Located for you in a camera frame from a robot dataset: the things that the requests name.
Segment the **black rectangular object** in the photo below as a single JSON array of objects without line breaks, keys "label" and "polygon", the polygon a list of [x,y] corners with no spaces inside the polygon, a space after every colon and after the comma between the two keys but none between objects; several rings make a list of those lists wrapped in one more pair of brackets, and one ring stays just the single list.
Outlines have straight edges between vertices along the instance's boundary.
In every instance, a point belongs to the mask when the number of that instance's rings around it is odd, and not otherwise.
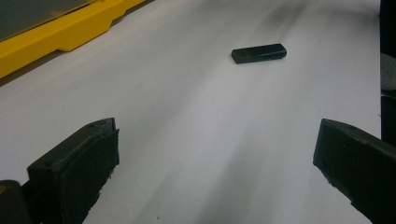
[{"label": "black rectangular object", "polygon": [[233,49],[231,56],[236,63],[255,63],[286,57],[287,51],[281,44]]},{"label": "black rectangular object", "polygon": [[381,0],[379,17],[379,38],[381,53],[396,58],[396,2]]},{"label": "black rectangular object", "polygon": [[46,199],[44,224],[83,222],[119,164],[118,133],[114,119],[98,120],[27,168],[32,190]]},{"label": "black rectangular object", "polygon": [[396,223],[396,147],[324,119],[314,165],[374,224]]},{"label": "black rectangular object", "polygon": [[396,99],[381,97],[381,139],[396,147]]}]

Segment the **yellow plastic rail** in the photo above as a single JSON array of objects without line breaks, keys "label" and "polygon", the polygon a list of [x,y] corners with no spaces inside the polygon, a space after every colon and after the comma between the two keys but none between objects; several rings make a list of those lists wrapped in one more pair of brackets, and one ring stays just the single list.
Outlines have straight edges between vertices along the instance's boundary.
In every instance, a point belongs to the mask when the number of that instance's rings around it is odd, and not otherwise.
[{"label": "yellow plastic rail", "polygon": [[145,0],[96,2],[0,42],[0,78],[59,49],[71,51],[106,32],[116,18]]}]

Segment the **black block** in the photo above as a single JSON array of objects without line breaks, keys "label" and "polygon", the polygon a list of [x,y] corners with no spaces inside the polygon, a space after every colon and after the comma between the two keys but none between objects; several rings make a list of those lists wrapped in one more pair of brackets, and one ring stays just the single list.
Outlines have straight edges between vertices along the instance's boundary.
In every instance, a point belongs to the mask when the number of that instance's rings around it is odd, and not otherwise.
[{"label": "black block", "polygon": [[255,63],[286,57],[287,51],[281,44],[247,49],[233,49],[231,56],[236,63]]},{"label": "black block", "polygon": [[396,99],[381,97],[381,139],[396,147]]},{"label": "black block", "polygon": [[374,224],[396,223],[396,147],[324,119],[314,164]]}]

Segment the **yellow barrier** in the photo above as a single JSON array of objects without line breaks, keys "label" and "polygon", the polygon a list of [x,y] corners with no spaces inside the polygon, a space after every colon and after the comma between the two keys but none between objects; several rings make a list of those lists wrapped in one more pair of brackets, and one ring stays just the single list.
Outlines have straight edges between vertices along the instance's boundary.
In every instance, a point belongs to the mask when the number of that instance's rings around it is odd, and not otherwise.
[{"label": "yellow barrier", "polygon": [[116,18],[145,0],[98,0],[0,42],[0,78],[59,49],[70,51],[106,32]]}]

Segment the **white surface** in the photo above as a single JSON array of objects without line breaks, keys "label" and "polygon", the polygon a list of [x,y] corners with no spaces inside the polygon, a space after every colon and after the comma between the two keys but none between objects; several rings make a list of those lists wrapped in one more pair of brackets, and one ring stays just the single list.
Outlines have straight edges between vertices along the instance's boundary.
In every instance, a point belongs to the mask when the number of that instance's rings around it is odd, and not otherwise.
[{"label": "white surface", "polygon": [[[0,179],[114,117],[120,166],[86,224],[370,223],[312,158],[323,118],[380,135],[378,9],[157,0],[0,88]],[[230,56],[275,43],[284,60]]]}]

